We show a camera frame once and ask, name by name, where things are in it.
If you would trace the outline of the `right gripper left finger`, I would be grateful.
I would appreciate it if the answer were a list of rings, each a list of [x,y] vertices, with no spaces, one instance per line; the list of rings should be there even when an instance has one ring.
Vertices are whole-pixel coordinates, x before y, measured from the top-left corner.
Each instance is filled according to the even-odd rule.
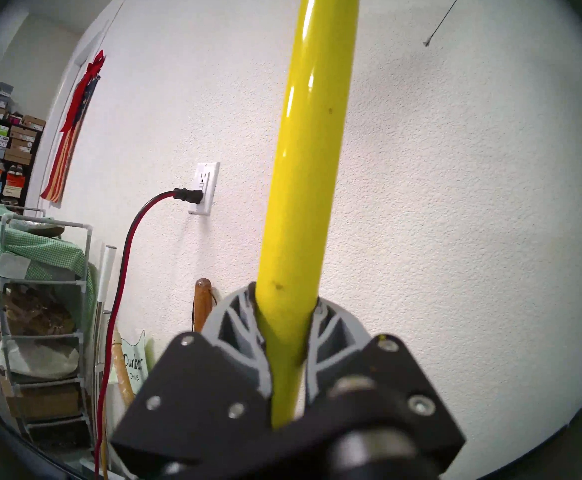
[[[272,375],[255,286],[223,299],[201,333],[176,335],[149,372],[111,439],[133,475],[210,462],[271,429]]]

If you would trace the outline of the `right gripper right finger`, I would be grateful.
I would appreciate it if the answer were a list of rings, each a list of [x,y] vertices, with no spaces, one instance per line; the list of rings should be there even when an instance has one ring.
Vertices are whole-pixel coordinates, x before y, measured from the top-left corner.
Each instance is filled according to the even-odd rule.
[[[308,335],[307,409],[353,375],[396,395],[413,420],[420,450],[435,464],[452,464],[466,439],[406,345],[393,335],[371,336],[352,313],[319,298]]]

